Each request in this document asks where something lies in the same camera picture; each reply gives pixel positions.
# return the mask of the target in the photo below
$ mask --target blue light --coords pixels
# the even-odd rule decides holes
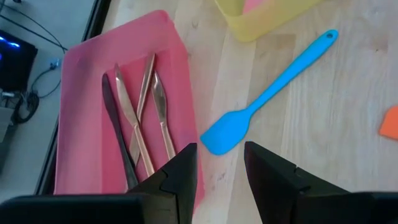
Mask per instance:
[[[16,43],[8,42],[8,44],[11,45],[12,47],[19,47],[19,44],[16,44]]]

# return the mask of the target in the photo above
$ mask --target orange object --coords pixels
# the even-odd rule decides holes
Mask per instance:
[[[393,106],[387,111],[379,134],[398,140],[398,105]]]

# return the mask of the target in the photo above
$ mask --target spatula handle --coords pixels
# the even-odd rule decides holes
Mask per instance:
[[[298,74],[318,60],[333,45],[337,37],[337,30],[329,30],[321,35],[248,107],[248,111],[255,113]]]

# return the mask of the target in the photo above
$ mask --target floor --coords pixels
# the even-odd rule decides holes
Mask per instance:
[[[6,0],[6,5],[36,20],[68,49],[81,42],[93,3],[94,0],[22,0],[22,4],[18,4]],[[51,39],[33,22],[6,7],[0,14]],[[0,29],[38,48],[30,83],[40,72],[49,67],[50,62],[63,57],[63,52],[59,47],[2,18],[0,18]],[[61,70],[58,68],[40,79],[37,84],[39,94],[49,92],[58,83],[60,75]],[[7,153],[0,153],[0,156],[6,156],[0,173],[0,202],[34,192],[57,120],[59,99],[60,89],[58,88],[52,95],[40,101],[36,114],[29,122],[18,126],[16,130],[8,134]]]

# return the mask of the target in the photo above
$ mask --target knife blade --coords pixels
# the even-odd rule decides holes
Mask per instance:
[[[154,96],[155,107],[160,121],[160,128],[162,130],[164,144],[166,145],[167,155],[169,160],[171,160],[175,156],[175,149],[170,136],[169,127],[167,126],[166,94],[159,75],[156,71],[154,73],[155,75],[152,81],[152,95]]]
[[[139,150],[141,152],[142,159],[143,159],[144,165],[145,165],[145,169],[146,169],[147,175],[149,177],[155,173],[155,169],[152,164],[152,161],[150,160],[150,156],[149,156],[148,150],[146,148],[144,138],[142,137],[142,133],[141,133],[141,129],[139,126],[137,116],[132,107],[129,95],[126,90],[126,86],[124,85],[122,73],[120,71],[119,65],[116,63],[114,65],[114,70],[116,73],[116,86],[118,88],[119,102],[121,104],[124,115],[126,116],[127,120],[130,122],[131,126],[134,129],[137,143],[139,146]]]
[[[102,76],[102,94],[105,103],[106,111],[108,112],[109,118],[111,119],[116,138],[118,139],[119,148],[121,151],[124,172],[126,175],[128,189],[133,189],[138,185],[138,180],[135,171],[135,164],[132,162],[129,153],[124,143],[121,125],[119,122],[118,109],[116,102],[113,98],[111,85],[109,83],[108,74],[104,73]]]

